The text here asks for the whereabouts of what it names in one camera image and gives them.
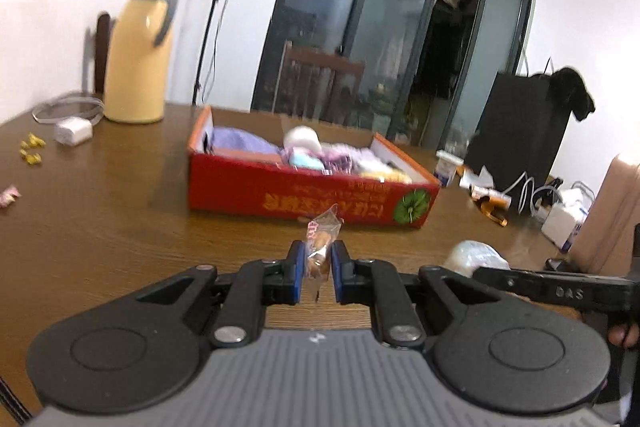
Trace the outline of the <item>person right hand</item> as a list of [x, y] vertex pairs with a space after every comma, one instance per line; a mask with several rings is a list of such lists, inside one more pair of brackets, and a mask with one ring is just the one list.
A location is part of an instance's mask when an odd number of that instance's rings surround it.
[[634, 349], [638, 345], [639, 338], [640, 331], [637, 323], [615, 325], [608, 330], [608, 341], [623, 349]]

